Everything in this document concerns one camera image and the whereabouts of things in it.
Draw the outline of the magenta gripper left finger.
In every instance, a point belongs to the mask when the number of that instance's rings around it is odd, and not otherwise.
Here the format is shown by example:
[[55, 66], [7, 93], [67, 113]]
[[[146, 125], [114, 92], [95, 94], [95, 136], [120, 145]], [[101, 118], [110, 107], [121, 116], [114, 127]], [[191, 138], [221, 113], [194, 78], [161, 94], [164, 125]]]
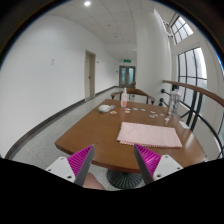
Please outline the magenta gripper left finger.
[[90, 145], [69, 157], [59, 157], [46, 170], [78, 186], [82, 186], [94, 154], [94, 146]]

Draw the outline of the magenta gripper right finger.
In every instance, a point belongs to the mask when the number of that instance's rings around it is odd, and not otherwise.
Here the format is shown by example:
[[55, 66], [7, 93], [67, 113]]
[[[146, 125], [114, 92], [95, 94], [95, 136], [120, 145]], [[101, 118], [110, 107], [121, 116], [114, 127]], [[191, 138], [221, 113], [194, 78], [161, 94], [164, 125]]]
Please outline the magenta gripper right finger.
[[169, 155], [160, 156], [137, 144], [134, 145], [134, 155], [146, 185], [182, 169]]

